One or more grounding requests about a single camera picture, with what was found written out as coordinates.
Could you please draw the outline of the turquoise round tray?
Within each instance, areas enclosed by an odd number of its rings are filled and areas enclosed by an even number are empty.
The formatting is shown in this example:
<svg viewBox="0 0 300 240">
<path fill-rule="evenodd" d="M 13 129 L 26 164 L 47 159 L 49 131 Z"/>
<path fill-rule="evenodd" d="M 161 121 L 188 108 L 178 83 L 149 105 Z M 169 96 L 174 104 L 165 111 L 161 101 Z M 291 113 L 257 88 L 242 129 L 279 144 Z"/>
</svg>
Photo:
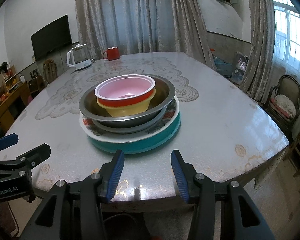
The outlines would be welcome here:
<svg viewBox="0 0 300 240">
<path fill-rule="evenodd" d="M 91 137 L 88 137 L 88 141 L 99 150 L 107 153 L 114 154 L 117 150 L 122 150 L 125 155 L 138 154 L 158 148 L 159 146 L 162 146 L 163 144 L 171 140 L 178 132 L 180 124 L 181 116 L 180 113 L 178 113 L 175 120 L 171 122 L 168 128 L 166 128 L 164 131 L 161 131 L 156 135 L 152 135 L 149 138 L 142 139 L 137 142 L 129 142 L 126 144 L 98 142 Z"/>
</svg>

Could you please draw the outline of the white plate red blue pattern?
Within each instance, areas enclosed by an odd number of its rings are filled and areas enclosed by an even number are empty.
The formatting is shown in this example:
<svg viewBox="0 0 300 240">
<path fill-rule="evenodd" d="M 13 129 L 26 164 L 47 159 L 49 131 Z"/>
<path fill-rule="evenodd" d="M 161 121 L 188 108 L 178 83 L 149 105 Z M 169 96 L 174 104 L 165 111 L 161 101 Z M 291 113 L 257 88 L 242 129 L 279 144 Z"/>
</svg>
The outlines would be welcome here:
<svg viewBox="0 0 300 240">
<path fill-rule="evenodd" d="M 127 144 L 148 139 L 168 130 L 177 123 L 179 116 L 179 100 L 174 99 L 148 122 L 130 128 L 110 128 L 101 124 L 95 124 L 91 119 L 79 114 L 79 124 L 84 133 L 96 141 L 105 143 Z"/>
</svg>

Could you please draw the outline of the wooden cabinet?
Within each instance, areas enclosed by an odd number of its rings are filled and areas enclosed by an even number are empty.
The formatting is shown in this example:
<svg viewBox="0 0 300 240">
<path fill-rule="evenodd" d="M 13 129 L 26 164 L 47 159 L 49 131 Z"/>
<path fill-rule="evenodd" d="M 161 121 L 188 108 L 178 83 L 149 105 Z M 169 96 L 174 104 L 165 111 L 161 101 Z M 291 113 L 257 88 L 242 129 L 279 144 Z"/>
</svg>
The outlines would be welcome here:
<svg viewBox="0 0 300 240">
<path fill-rule="evenodd" d="M 28 105 L 30 90 L 27 82 L 21 81 L 14 65 L 7 74 L 0 74 L 0 88 L 3 89 L 0 96 L 0 128 L 6 133 Z"/>
</svg>

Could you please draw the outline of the window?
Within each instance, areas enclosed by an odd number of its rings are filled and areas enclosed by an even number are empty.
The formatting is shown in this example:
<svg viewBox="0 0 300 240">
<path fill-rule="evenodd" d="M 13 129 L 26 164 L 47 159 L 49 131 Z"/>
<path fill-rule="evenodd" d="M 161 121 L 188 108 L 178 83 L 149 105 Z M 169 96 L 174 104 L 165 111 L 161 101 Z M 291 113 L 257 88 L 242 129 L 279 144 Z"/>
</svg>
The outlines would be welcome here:
<svg viewBox="0 0 300 240">
<path fill-rule="evenodd" d="M 300 75 L 300 14 L 290 0 L 273 0 L 275 12 L 274 58 Z"/>
</svg>

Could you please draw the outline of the yellow plastic bowl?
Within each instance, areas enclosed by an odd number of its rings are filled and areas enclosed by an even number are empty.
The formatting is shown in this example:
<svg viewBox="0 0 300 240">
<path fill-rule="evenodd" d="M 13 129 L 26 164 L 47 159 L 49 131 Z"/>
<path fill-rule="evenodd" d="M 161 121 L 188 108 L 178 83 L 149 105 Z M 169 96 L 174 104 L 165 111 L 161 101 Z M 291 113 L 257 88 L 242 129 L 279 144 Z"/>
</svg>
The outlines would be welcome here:
<svg viewBox="0 0 300 240">
<path fill-rule="evenodd" d="M 153 88 L 150 92 L 132 99 L 109 101 L 97 98 L 96 102 L 101 108 L 105 109 L 110 116 L 123 117 L 147 111 L 150 101 L 155 94 L 156 89 Z"/>
</svg>

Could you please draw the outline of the chair with cushion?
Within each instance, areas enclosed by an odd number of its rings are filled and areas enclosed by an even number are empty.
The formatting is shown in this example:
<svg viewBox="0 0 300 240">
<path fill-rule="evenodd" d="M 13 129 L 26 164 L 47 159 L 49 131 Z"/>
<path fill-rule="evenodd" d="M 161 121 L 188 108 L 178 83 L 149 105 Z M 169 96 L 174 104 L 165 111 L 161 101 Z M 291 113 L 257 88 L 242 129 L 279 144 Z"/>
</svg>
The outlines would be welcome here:
<svg viewBox="0 0 300 240">
<path fill-rule="evenodd" d="M 298 81 L 290 75 L 281 76 L 278 84 L 270 88 L 264 110 L 283 133 L 289 133 L 300 114 Z"/>
</svg>

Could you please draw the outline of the red mug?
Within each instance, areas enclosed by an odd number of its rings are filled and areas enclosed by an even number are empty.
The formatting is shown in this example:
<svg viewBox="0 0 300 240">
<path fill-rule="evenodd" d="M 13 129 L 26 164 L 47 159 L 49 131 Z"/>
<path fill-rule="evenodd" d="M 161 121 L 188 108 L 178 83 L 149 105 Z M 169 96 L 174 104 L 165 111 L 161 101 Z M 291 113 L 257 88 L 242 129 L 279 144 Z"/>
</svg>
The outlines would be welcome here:
<svg viewBox="0 0 300 240">
<path fill-rule="evenodd" d="M 103 59 L 113 61 L 120 58 L 120 52 L 118 47 L 107 48 L 102 54 Z"/>
</svg>

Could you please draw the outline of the white electric kettle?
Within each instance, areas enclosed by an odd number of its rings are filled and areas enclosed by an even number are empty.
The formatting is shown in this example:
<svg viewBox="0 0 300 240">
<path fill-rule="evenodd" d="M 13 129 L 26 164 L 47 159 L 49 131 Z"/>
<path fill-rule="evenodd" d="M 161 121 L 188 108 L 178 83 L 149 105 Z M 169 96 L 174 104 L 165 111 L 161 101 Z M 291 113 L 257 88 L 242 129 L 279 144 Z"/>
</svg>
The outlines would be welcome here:
<svg viewBox="0 0 300 240">
<path fill-rule="evenodd" d="M 82 70 L 90 67 L 92 61 L 88 53 L 87 45 L 77 44 L 74 48 L 71 48 L 66 55 L 66 65 L 75 70 Z"/>
</svg>

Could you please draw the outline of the stainless steel bowl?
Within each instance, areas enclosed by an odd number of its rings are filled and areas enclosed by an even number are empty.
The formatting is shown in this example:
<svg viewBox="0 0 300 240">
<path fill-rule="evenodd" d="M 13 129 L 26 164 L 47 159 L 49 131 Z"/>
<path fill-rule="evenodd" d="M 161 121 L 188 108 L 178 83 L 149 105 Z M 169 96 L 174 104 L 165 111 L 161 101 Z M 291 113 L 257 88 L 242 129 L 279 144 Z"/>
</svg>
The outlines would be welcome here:
<svg viewBox="0 0 300 240">
<path fill-rule="evenodd" d="M 162 114 L 175 96 L 175 87 L 156 75 L 128 74 L 90 88 L 79 101 L 79 110 L 93 124 L 110 128 L 143 125 Z"/>
</svg>

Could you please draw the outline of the wooden chair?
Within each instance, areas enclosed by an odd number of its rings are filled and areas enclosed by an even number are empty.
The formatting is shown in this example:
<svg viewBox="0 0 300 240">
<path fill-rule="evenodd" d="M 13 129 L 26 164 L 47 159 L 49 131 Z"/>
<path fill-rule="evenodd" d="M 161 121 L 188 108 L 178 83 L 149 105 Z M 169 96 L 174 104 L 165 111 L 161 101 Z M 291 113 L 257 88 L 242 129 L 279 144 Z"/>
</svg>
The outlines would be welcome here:
<svg viewBox="0 0 300 240">
<path fill-rule="evenodd" d="M 57 66 L 52 59 L 43 62 L 43 74 L 47 83 L 51 83 L 57 79 Z"/>
</svg>

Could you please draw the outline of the red plastic bowl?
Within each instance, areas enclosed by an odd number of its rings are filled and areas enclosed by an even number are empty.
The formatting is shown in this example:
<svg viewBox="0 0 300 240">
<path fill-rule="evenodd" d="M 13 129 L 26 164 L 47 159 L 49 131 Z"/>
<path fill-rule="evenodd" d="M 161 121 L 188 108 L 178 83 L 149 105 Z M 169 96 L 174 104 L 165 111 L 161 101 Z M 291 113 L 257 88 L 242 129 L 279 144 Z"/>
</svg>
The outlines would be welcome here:
<svg viewBox="0 0 300 240">
<path fill-rule="evenodd" d="M 127 74 L 112 77 L 95 88 L 99 99 L 117 101 L 144 95 L 155 88 L 155 80 L 147 75 Z"/>
</svg>

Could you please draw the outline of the black television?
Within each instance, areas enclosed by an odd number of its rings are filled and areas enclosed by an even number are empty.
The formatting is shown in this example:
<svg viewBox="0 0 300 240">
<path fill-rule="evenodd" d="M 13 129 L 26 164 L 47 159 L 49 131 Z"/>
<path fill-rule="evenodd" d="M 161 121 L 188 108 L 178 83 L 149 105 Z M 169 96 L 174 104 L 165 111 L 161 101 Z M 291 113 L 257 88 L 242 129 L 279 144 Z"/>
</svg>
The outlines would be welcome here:
<svg viewBox="0 0 300 240">
<path fill-rule="evenodd" d="M 31 35 L 34 57 L 46 55 L 72 44 L 68 16 L 64 15 Z"/>
</svg>

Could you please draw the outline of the side curtain by window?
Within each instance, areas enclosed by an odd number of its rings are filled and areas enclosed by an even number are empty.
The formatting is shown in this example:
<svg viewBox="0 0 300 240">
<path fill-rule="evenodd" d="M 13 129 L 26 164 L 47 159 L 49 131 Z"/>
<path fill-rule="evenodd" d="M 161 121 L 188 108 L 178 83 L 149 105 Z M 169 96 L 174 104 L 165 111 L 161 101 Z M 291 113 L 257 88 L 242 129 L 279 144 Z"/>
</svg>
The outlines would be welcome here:
<svg viewBox="0 0 300 240">
<path fill-rule="evenodd" d="M 261 101 L 272 67 L 275 43 L 273 0 L 248 0 L 251 23 L 249 61 L 239 88 L 255 101 Z"/>
</svg>

